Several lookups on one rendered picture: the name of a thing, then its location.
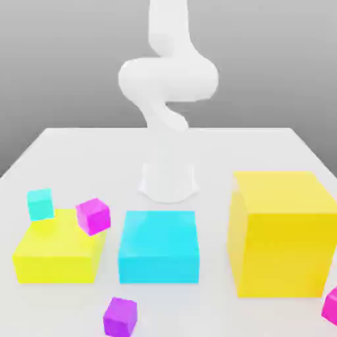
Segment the small magenta cube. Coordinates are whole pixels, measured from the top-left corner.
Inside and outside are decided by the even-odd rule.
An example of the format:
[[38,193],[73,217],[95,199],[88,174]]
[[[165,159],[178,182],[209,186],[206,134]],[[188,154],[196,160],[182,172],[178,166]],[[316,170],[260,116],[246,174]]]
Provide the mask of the small magenta cube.
[[78,225],[88,235],[93,236],[111,227],[109,207],[98,198],[76,206]]

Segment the small cyan cube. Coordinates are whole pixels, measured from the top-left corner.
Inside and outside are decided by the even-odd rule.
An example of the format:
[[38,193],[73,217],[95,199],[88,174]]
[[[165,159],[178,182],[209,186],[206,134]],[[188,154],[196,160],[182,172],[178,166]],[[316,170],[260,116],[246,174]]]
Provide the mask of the small cyan cube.
[[27,204],[31,221],[52,219],[55,216],[50,188],[28,191]]

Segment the small purple cube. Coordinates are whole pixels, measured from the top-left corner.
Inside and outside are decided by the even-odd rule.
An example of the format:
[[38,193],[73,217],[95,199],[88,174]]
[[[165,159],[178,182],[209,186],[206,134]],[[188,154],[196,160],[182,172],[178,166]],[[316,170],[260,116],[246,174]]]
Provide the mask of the small purple cube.
[[113,297],[104,316],[105,334],[110,337],[131,337],[138,320],[135,301]]

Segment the small pink cube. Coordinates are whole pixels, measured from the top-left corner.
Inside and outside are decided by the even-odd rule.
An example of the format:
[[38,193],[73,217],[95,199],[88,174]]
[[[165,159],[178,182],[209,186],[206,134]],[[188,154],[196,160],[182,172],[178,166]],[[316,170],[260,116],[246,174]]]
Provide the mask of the small pink cube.
[[333,288],[326,296],[321,316],[337,326],[337,287]]

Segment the large cyan box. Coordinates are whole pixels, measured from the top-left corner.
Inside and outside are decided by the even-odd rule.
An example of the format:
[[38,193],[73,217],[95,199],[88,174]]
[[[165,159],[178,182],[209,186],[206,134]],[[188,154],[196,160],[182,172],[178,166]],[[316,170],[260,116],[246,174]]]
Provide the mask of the large cyan box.
[[194,211],[127,211],[118,251],[121,284],[197,284]]

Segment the large golden yellow box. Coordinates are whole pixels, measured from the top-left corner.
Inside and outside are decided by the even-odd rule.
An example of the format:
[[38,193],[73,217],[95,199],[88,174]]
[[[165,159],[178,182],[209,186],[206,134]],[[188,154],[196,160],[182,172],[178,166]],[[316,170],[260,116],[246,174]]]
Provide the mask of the large golden yellow box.
[[238,297],[321,297],[337,247],[337,201],[309,171],[232,177],[226,245]]

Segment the large lime yellow box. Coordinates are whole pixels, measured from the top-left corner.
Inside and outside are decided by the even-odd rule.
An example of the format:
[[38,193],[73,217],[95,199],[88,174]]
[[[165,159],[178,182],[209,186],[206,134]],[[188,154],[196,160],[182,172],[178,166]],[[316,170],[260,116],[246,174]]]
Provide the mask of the large lime yellow box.
[[57,209],[52,219],[31,222],[13,253],[21,284],[93,283],[106,233],[88,236],[74,209]]

